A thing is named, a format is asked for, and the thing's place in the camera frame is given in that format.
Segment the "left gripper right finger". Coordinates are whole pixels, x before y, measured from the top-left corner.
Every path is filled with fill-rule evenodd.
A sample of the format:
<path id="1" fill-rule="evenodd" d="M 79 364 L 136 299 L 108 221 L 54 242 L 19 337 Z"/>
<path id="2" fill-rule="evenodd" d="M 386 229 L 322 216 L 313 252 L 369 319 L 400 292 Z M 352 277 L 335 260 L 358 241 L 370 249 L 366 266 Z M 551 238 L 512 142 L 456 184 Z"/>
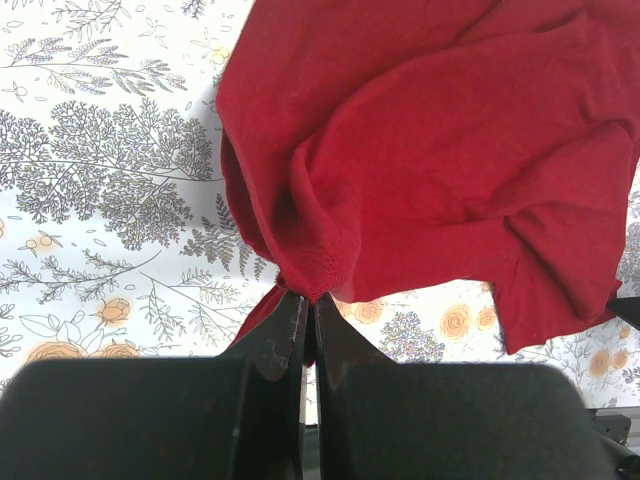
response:
<path id="1" fill-rule="evenodd" d="M 534 364 L 406 363 L 314 308 L 325 479 L 610 479 L 578 393 Z"/>

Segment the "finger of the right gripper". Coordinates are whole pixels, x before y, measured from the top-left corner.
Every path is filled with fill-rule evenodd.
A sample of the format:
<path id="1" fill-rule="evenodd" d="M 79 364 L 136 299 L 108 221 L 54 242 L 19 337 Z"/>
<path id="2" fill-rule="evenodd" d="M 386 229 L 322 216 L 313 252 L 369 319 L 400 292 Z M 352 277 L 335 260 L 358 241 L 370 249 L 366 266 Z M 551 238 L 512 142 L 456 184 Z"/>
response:
<path id="1" fill-rule="evenodd" d="M 640 298 L 615 298 L 608 302 L 607 308 L 618 318 L 640 329 Z"/>

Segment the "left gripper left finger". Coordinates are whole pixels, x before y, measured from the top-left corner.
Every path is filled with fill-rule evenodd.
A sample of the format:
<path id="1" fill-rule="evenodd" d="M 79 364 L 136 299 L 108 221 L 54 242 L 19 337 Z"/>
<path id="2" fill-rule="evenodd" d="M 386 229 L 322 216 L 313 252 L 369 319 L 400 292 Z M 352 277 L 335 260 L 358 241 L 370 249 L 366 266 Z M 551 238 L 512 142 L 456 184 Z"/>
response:
<path id="1" fill-rule="evenodd" d="M 308 302 L 215 357 L 39 360 L 1 397 L 5 479 L 298 479 Z"/>

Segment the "red t shirt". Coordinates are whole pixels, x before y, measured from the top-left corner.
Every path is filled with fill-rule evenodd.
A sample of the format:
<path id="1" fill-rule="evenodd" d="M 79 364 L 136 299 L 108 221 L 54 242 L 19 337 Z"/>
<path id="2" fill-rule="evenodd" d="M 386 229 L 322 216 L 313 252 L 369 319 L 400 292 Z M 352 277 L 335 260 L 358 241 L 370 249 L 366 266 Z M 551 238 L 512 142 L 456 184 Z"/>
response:
<path id="1" fill-rule="evenodd" d="M 258 1 L 216 98 L 229 208 L 311 301 L 493 286 L 509 353 L 612 318 L 635 1 Z"/>

